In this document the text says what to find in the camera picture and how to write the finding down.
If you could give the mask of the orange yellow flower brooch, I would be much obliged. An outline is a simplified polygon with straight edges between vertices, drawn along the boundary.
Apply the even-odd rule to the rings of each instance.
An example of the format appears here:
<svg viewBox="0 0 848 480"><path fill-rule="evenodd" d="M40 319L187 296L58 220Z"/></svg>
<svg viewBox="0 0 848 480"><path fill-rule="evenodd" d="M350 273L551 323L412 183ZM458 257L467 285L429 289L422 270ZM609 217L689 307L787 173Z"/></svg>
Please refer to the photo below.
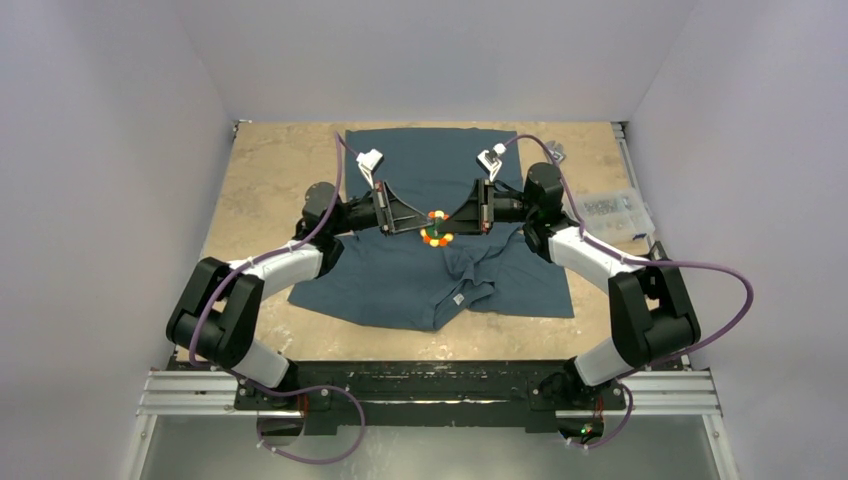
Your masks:
<svg viewBox="0 0 848 480"><path fill-rule="evenodd" d="M449 245L454 235L451 232L441 230L441 224L449 219L449 215L442 210L435 210L428 213L432 223L419 231L422 241L432 248L442 248Z"/></svg>

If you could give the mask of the blue grey t-shirt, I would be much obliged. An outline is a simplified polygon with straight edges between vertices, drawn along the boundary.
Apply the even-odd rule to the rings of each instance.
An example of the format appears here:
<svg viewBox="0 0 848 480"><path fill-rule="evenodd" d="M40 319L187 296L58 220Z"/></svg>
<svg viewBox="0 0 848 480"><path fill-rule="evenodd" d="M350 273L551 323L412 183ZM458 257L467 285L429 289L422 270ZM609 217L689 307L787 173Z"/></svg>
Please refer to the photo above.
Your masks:
<svg viewBox="0 0 848 480"><path fill-rule="evenodd" d="M347 131L357 152L380 151L376 174L424 214L456 211L475 179L484 149L514 137L492 129L396 128ZM437 331L465 310L525 317L574 317L563 268L535 255L518 223L432 247L417 232L377 229L342 237L344 251L327 274L295 285L294 306L351 323Z"/></svg>

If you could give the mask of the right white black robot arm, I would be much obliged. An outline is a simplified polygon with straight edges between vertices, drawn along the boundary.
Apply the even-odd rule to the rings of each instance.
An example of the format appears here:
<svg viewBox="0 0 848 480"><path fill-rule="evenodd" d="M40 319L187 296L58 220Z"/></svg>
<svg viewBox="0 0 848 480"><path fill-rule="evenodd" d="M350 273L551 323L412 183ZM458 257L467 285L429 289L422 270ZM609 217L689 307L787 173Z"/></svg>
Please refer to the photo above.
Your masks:
<svg viewBox="0 0 848 480"><path fill-rule="evenodd" d="M596 399L601 386L654 360L694 345L701 329L680 270L615 249L582 229L563 207L561 171L534 164L521 191L476 180L466 202L437 230L483 235L495 224L520 222L528 248L571 270L606 294L610 336L568 360L543 381L576 407Z"/></svg>

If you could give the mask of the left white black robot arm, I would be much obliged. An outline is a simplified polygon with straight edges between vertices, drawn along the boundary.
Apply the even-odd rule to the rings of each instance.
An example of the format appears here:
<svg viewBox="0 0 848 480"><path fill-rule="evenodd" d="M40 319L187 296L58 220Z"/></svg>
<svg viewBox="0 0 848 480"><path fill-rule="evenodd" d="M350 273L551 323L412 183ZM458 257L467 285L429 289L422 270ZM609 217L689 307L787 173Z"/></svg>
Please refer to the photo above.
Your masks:
<svg viewBox="0 0 848 480"><path fill-rule="evenodd" d="M340 199L333 184L316 183L306 191L295 235L285 245L244 260L206 257L197 263L168 320L166 338L259 384L260 397L272 408L287 408L297 399L298 367L256 338L262 302L327 274L344 251L343 234L418 232L434 219L400 200L385 182L349 201Z"/></svg>

